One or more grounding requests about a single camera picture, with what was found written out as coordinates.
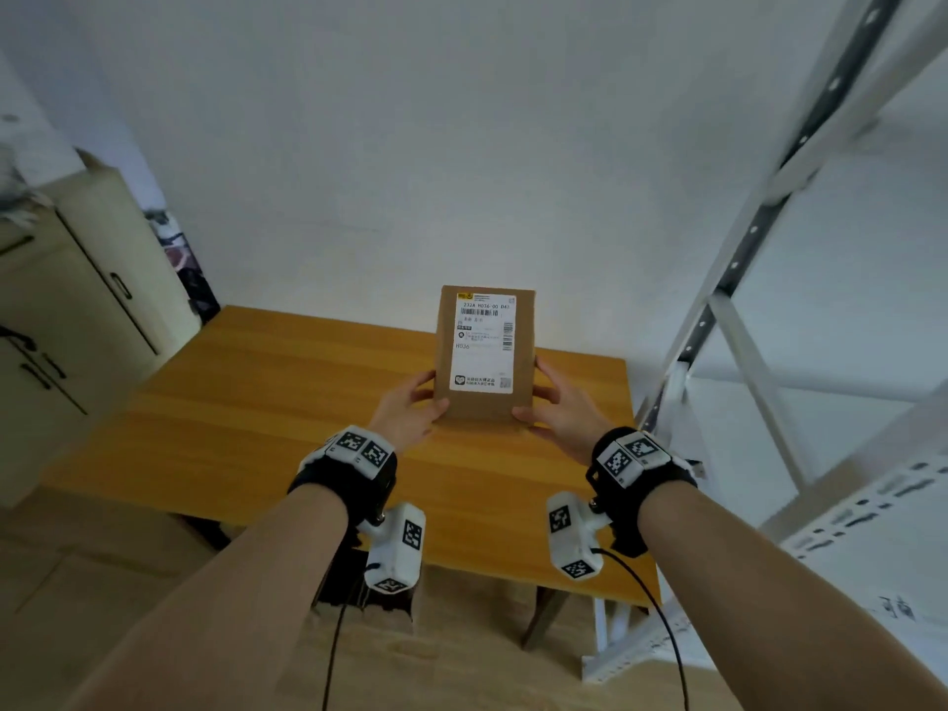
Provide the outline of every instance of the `person's left hand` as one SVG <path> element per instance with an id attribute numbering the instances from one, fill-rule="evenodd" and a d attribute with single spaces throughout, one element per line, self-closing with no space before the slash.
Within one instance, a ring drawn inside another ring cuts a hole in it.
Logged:
<path id="1" fill-rule="evenodd" d="M 433 378 L 433 369 L 422 371 L 386 392 L 367 429 L 385 437 L 395 451 L 404 451 L 431 434 L 432 422 L 447 410 L 447 399 L 425 405 L 413 404 L 434 397 L 434 390 L 418 388 Z"/>

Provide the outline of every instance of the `hand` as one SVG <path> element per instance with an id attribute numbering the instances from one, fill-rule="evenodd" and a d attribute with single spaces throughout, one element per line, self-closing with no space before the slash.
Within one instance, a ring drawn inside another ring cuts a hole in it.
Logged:
<path id="1" fill-rule="evenodd" d="M 386 392 L 375 408 L 369 431 L 381 434 L 395 451 L 414 446 L 431 434 L 432 422 L 447 410 L 448 400 L 439 399 L 420 406 L 413 404 L 433 398 L 434 390 L 418 388 L 433 378 L 433 369 L 422 371 Z"/>
<path id="2" fill-rule="evenodd" d="M 552 387 L 534 384 L 534 396 L 551 404 L 515 406 L 515 419 L 528 424 L 537 422 L 550 429 L 530 427 L 540 439 L 552 441 L 563 452 L 583 466 L 593 463 L 593 448 L 603 435 L 615 429 L 615 424 L 595 407 L 589 394 L 574 386 L 569 379 L 537 357 L 537 368 L 550 377 Z"/>

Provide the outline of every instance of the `cabinet door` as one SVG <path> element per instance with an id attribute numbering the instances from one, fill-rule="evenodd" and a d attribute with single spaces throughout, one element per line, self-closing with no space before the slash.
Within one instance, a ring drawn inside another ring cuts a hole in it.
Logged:
<path id="1" fill-rule="evenodd" d="M 156 359 L 75 243 L 0 278 L 0 324 L 33 339 L 32 359 L 93 416 L 127 397 Z"/>
<path id="2" fill-rule="evenodd" d="M 188 293 L 117 169 L 90 169 L 44 191 L 162 362 L 197 334 Z"/>
<path id="3" fill-rule="evenodd" d="M 39 482 L 46 463 L 83 430 L 85 417 L 0 339 L 0 506 L 13 506 Z"/>

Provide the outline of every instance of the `table leg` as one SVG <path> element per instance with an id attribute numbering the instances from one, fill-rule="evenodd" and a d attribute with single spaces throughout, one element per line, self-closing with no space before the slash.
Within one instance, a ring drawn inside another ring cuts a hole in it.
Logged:
<path id="1" fill-rule="evenodd" d="M 534 617 L 530 619 L 527 633 L 523 634 L 520 641 L 520 647 L 524 651 L 532 651 L 539 645 L 569 597 L 569 592 L 537 587 L 537 609 L 534 611 Z"/>

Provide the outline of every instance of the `drawer handle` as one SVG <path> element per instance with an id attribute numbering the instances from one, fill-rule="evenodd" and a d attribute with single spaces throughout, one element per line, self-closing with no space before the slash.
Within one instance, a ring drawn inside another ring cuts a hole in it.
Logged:
<path id="1" fill-rule="evenodd" d="M 42 353 L 42 358 L 46 360 L 46 364 L 56 370 L 56 373 L 60 375 L 60 379 L 65 379 L 65 371 L 63 371 L 60 366 L 53 361 L 53 358 L 48 355 L 46 352 Z"/>
<path id="2" fill-rule="evenodd" d="M 3 257 L 5 254 L 9 254 L 10 252 L 14 250 L 19 249 L 21 246 L 24 246 L 25 244 L 29 244 L 34 239 L 36 238 L 33 235 L 25 234 L 23 237 L 18 238 L 17 241 L 11 244 L 8 244 L 3 249 L 0 249 L 0 257 Z"/>
<path id="3" fill-rule="evenodd" d="M 12 339 L 19 339 L 23 346 L 27 348 L 28 352 L 36 351 L 36 342 L 30 339 L 25 334 L 20 334 L 19 332 L 14 332 L 9 327 L 5 327 L 3 324 L 0 324 L 0 336 L 9 336 Z"/>
<path id="4" fill-rule="evenodd" d="M 42 388 L 45 389 L 47 392 L 52 389 L 52 385 L 49 382 L 47 382 L 45 379 L 43 379 L 38 373 L 36 373 L 36 370 L 30 367 L 30 365 L 27 364 L 27 362 L 24 362 L 23 364 L 21 364 L 20 369 L 31 374 L 32 377 L 36 379 L 36 381 L 42 384 Z"/>
<path id="5" fill-rule="evenodd" d="M 122 292 L 122 295 L 126 299 L 131 299 L 132 293 L 128 291 L 128 287 L 125 286 L 125 282 L 121 280 L 121 276 L 117 275 L 115 272 L 112 272 L 109 276 L 112 277 L 112 281 L 116 284 L 118 290 Z"/>

